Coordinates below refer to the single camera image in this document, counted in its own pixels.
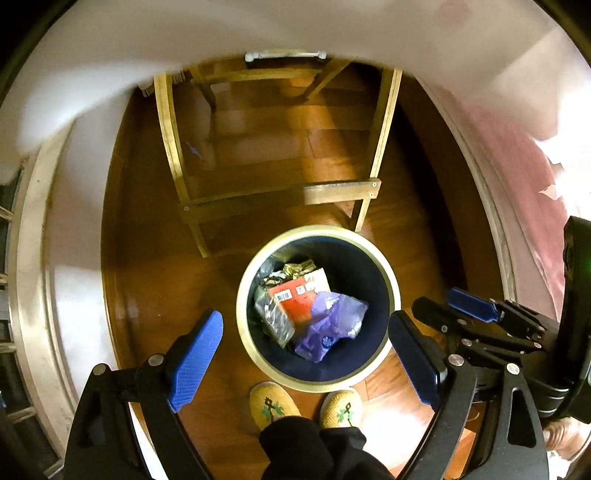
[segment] blue gripper pad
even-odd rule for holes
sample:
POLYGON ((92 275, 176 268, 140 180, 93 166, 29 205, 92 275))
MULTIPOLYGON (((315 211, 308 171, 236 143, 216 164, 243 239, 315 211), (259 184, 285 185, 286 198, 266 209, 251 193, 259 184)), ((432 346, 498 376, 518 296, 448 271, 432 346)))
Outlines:
POLYGON ((421 402, 437 410, 441 406, 439 386, 447 377, 443 351, 404 311, 390 316, 388 337, 421 402))
POLYGON ((168 402, 175 413, 178 413, 183 405, 190 403, 197 393, 213 354, 222 340, 222 314, 210 310, 209 317, 203 320, 201 329, 170 378, 168 402))
POLYGON ((490 323, 499 319, 499 312, 493 302, 470 295, 467 291, 459 288, 448 290, 446 300, 450 307, 481 322, 490 323))

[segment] screw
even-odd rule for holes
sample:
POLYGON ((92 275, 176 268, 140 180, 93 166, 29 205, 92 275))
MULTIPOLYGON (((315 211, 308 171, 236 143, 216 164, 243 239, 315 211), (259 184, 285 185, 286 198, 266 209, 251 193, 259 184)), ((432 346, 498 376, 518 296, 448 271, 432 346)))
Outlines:
POLYGON ((162 365, 162 362, 164 362, 164 355, 160 353, 155 353, 150 358, 148 358, 148 363, 152 365, 152 367, 162 365))
POLYGON ((92 369, 92 372, 95 375, 102 375, 107 370, 107 366, 105 364, 98 364, 92 369))
POLYGON ((461 367, 464 364, 464 357, 461 355, 456 355, 455 353, 448 356, 447 359, 452 365, 455 365, 456 367, 461 367))
POLYGON ((519 367, 515 364, 507 364, 507 371, 511 375, 518 375, 519 374, 519 367))

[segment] white wall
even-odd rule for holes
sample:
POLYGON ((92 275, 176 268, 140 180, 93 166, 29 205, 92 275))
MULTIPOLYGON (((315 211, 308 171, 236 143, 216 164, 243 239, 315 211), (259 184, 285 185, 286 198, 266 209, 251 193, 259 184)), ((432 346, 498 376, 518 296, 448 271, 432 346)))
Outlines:
POLYGON ((401 67, 552 137, 577 50, 532 0, 79 0, 0 107, 0 182, 69 120, 153 74, 268 48, 401 67))
MULTIPOLYGON (((130 92, 110 98, 74 123, 51 190, 45 230, 47 284, 76 401, 96 364, 117 369, 100 272, 103 201, 111 156, 130 92)), ((134 416, 152 476, 166 479, 134 416)))

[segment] foot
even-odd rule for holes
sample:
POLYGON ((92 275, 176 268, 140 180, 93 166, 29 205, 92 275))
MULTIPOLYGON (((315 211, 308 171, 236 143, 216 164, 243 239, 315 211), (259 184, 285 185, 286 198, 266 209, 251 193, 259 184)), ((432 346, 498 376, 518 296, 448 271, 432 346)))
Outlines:
POLYGON ((283 417, 301 416, 289 393, 274 382, 259 383, 251 390, 251 415, 261 431, 283 417))
POLYGON ((359 427, 363 402, 354 388, 329 393, 320 409, 320 428, 359 427))

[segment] plastic bag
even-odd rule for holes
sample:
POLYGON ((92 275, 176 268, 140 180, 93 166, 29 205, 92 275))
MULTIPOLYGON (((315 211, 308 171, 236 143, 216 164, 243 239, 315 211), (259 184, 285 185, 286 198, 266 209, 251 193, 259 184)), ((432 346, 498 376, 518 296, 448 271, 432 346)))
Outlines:
POLYGON ((295 341, 295 352, 320 362, 341 338, 355 338, 368 304, 342 293, 320 291, 312 304, 312 324, 306 334, 295 341))
POLYGON ((281 348, 285 348, 296 332, 281 303, 262 287, 255 291, 255 310, 261 316, 267 333, 281 348))

